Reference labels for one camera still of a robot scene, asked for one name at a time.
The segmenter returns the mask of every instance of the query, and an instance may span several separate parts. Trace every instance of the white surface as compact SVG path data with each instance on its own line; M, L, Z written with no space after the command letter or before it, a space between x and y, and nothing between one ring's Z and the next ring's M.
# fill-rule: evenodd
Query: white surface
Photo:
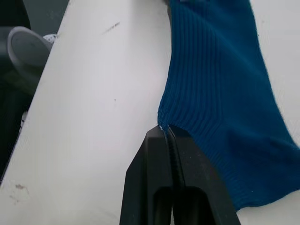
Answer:
M300 2L252 4L277 102L300 143ZM161 0L71 0L0 189L0 224L117 225L170 56ZM296 225L299 212L295 192L238 215L243 225Z

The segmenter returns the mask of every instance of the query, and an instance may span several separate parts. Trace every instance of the blue knit fabric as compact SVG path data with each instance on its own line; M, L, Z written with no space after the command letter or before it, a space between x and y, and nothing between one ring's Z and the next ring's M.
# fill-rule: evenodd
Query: blue knit fabric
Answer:
M170 0L170 7L159 125L191 134L236 210L300 189L300 150L274 100L248 0Z

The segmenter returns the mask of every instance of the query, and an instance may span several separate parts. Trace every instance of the black clamp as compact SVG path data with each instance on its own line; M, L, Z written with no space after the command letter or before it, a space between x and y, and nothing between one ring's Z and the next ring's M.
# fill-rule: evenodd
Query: black clamp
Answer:
M192 137L155 127L126 172L120 225L240 225L224 183Z

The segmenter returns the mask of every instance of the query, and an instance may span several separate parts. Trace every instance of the scuff mark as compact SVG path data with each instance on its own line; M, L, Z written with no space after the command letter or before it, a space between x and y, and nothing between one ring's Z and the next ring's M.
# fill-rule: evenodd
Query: scuff mark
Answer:
M117 26L119 26L119 25L120 25L120 22L116 23L115 25L111 26L111 27L108 28L106 31L104 31L104 32L102 33L102 35L104 35L104 34L110 32L111 30L115 29L115 28L116 28Z
M15 185L15 188L17 188L17 189L19 189L19 190L25 189L25 190L27 191L27 194L29 194L29 191L28 191L28 189L27 189L26 186L23 186L23 185L21 185L21 184L16 184L16 185Z
M12 195L10 195L9 196L12 200L14 200L14 205L17 205L17 203L19 203L20 202L20 200L19 199L17 199L17 198L15 198L15 197L13 197Z

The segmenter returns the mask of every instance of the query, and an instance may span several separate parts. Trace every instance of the dark floor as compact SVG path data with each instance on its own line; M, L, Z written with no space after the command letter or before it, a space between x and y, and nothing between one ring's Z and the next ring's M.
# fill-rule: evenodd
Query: dark floor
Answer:
M23 0L31 29L43 36L56 34L68 5L68 0Z

